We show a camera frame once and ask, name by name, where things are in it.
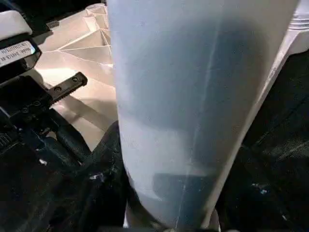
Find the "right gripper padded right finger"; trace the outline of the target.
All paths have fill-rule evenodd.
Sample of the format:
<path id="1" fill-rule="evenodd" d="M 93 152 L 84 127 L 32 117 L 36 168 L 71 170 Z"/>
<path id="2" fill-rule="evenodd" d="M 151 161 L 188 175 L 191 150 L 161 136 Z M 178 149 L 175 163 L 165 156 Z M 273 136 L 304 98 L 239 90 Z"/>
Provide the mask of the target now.
<path id="1" fill-rule="evenodd" d="M 241 146 L 216 210 L 223 231 L 307 232 L 308 159 L 276 162 Z"/>

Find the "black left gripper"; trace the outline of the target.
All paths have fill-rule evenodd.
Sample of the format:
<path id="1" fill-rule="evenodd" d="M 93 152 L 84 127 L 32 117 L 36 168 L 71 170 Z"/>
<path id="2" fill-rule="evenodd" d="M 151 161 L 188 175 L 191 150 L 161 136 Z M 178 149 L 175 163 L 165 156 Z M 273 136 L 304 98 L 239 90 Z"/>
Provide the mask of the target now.
<path id="1" fill-rule="evenodd" d="M 86 86 L 81 72 L 47 89 L 33 77 L 18 76 L 0 86 L 0 151 L 17 143 L 34 151 L 55 143 L 63 164 L 83 164 L 91 153 L 83 136 L 52 106 Z"/>

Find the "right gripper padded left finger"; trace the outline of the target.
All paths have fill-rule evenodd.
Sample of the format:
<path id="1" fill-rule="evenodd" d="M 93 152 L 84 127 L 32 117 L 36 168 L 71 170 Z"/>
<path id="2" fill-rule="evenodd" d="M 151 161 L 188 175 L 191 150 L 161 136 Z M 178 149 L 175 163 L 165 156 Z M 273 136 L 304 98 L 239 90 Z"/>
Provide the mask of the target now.
<path id="1" fill-rule="evenodd" d="M 80 170 L 61 186 L 66 209 L 57 232 L 96 232 L 122 227 L 128 195 L 118 121 L 113 122 Z"/>

